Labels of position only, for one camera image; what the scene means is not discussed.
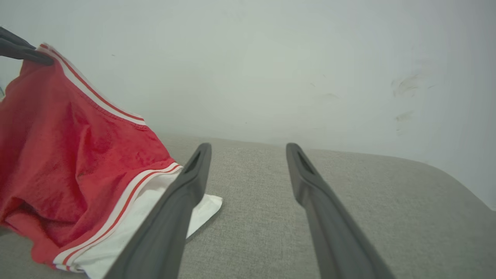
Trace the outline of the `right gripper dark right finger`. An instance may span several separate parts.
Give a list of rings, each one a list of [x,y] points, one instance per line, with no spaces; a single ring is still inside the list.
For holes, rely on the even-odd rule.
[[[305,209],[323,279],[393,279],[394,275],[296,143],[286,145],[294,198]]]

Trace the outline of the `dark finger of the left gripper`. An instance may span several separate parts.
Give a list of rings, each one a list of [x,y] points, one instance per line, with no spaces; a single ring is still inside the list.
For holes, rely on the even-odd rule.
[[[41,65],[53,64],[53,59],[50,56],[28,46],[16,45],[7,40],[0,40],[0,56],[18,60],[29,60]]]
[[[30,43],[28,43],[26,40],[22,39],[21,37],[17,36],[16,34],[10,32],[9,30],[0,27],[0,38],[1,41],[5,41],[11,44],[14,44],[14,46],[18,47],[26,47],[35,50],[36,47],[32,46]]]

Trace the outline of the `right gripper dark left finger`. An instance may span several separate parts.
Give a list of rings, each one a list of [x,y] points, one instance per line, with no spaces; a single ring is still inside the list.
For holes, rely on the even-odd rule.
[[[202,200],[212,147],[202,143],[105,275],[106,279],[176,279],[193,209]]]

